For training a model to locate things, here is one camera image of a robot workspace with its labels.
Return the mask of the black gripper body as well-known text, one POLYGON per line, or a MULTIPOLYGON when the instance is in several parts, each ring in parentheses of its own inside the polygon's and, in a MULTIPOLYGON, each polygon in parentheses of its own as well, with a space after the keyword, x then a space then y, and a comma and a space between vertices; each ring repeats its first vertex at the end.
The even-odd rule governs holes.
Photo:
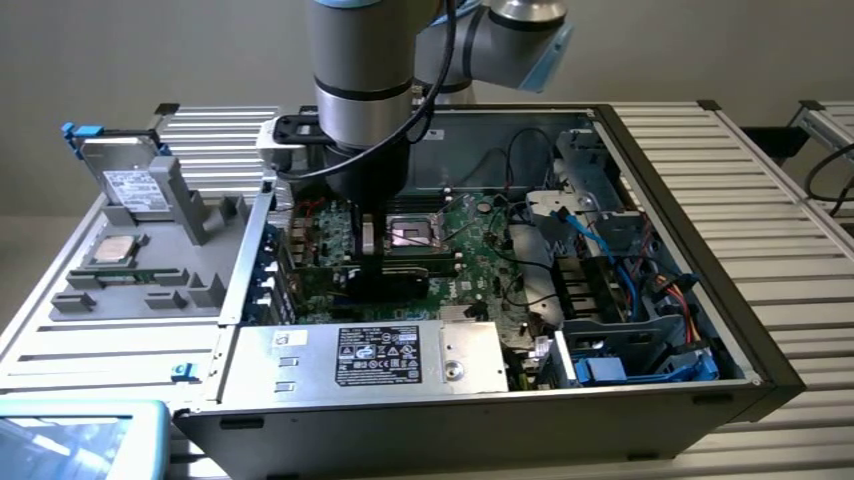
POLYGON ((409 143, 399 141, 339 173, 327 183, 357 206, 384 206, 407 182, 409 143))

